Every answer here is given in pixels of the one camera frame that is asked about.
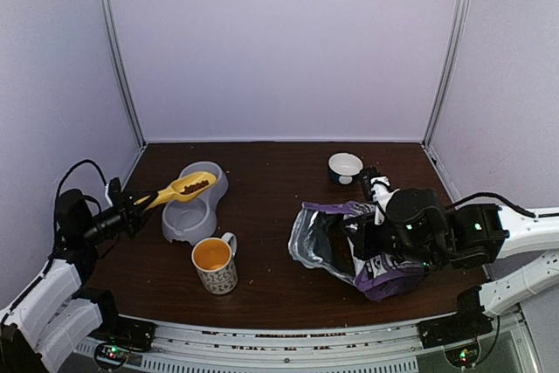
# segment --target pet bowl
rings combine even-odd
[[[196,162],[187,166],[179,177],[193,172],[204,171],[215,175],[217,182],[188,203],[171,201],[165,205],[162,215],[163,236],[173,240],[197,244],[202,239],[209,238],[216,231],[216,208],[219,200],[229,188],[227,176],[219,165],[214,162]]]
[[[328,160],[330,178],[340,185],[350,185],[357,181],[361,169],[363,169],[361,159],[350,153],[336,153]]]

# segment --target mug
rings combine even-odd
[[[192,250],[192,262],[210,293],[226,294],[237,285],[235,252],[237,237],[230,232],[221,238],[203,239]]]

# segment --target white backdrop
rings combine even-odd
[[[99,0],[0,0],[0,308],[52,249],[54,194],[77,161],[124,177],[138,154]],[[93,169],[66,188],[104,201]]]
[[[472,0],[433,142],[455,196],[495,191],[528,208],[559,206],[558,23],[556,0]],[[522,307],[544,371],[556,372],[559,288]]]
[[[422,139],[455,0],[112,0],[148,141]]]

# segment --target yellow scoop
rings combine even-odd
[[[190,194],[184,194],[184,189],[191,186],[196,185],[197,183],[203,183],[204,181],[208,182],[208,185],[205,187],[200,188]],[[182,178],[176,179],[173,181],[169,187],[165,190],[161,190],[158,192],[157,198],[154,200],[152,204],[148,206],[146,210],[152,209],[159,204],[165,204],[169,201],[180,201],[181,203],[188,203],[190,200],[198,197],[204,191],[209,189],[211,185],[217,182],[217,178],[215,175],[211,174],[210,172],[194,172],[193,174],[183,176]],[[136,201],[136,204],[141,204],[142,202],[146,201],[148,198],[140,198]]]

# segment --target orange liquid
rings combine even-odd
[[[211,238],[197,245],[194,250],[196,265],[207,271],[223,268],[231,258],[231,249],[221,239]]]

